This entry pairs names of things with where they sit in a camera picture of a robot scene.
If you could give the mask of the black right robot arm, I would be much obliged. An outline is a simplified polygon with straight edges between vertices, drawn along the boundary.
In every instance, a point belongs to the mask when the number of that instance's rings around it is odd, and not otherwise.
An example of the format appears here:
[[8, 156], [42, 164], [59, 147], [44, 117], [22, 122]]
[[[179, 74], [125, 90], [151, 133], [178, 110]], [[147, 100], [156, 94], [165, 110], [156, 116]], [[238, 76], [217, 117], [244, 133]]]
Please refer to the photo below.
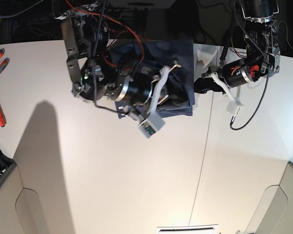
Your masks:
[[166, 117], [191, 114], [188, 57], [172, 43], [143, 42], [107, 9], [105, 0], [52, 1], [54, 18], [61, 21], [72, 94], [99, 109], [101, 98], [112, 100], [110, 112], [132, 118], [150, 137]]

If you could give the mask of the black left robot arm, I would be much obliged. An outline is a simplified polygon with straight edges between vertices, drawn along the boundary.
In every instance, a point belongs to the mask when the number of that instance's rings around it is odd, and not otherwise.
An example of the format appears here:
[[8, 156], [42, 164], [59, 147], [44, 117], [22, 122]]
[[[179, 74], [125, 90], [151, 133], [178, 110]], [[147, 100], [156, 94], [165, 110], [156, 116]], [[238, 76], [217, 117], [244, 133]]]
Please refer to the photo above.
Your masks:
[[[205, 94], [220, 92], [229, 98], [227, 112], [233, 117], [244, 108], [240, 86], [270, 78], [280, 69], [280, 48], [278, 45], [278, 23], [275, 15], [279, 12], [275, 0], [234, 0], [228, 37], [220, 56], [219, 66], [211, 66], [194, 83], [194, 91]], [[233, 47], [234, 28], [239, 26], [246, 43], [246, 54], [239, 60], [227, 63], [228, 50]]]

